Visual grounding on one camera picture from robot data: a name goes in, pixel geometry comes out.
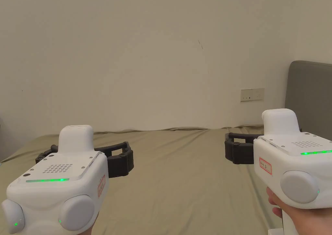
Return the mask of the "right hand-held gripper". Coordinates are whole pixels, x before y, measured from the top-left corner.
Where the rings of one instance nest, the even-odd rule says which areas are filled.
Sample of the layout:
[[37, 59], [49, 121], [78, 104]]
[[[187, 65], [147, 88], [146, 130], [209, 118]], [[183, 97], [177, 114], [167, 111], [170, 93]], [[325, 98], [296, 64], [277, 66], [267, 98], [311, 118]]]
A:
[[[332, 142], [299, 128], [294, 111], [262, 113], [264, 134], [225, 134], [225, 158], [253, 165], [257, 176], [285, 204], [298, 209], [332, 207]], [[269, 235], [299, 235], [283, 213], [282, 227]]]

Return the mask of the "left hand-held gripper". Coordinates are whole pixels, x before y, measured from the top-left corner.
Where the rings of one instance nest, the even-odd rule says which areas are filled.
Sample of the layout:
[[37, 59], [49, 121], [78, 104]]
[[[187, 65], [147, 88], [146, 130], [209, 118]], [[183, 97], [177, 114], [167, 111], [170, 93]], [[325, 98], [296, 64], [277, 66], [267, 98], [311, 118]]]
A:
[[79, 235], [95, 223], [109, 178], [134, 168], [128, 142], [94, 148], [93, 128], [66, 126], [59, 144], [10, 183], [2, 202], [9, 234]]

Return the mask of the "person's right hand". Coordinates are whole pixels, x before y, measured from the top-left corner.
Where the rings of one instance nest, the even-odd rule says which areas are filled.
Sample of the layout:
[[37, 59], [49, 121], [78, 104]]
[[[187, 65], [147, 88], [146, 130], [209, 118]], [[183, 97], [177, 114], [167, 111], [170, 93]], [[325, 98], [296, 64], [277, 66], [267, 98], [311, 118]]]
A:
[[299, 235], [331, 235], [332, 234], [332, 209], [298, 209], [282, 202], [277, 195], [266, 188], [268, 202], [278, 207], [272, 208], [273, 213], [283, 218], [287, 214], [293, 221]]

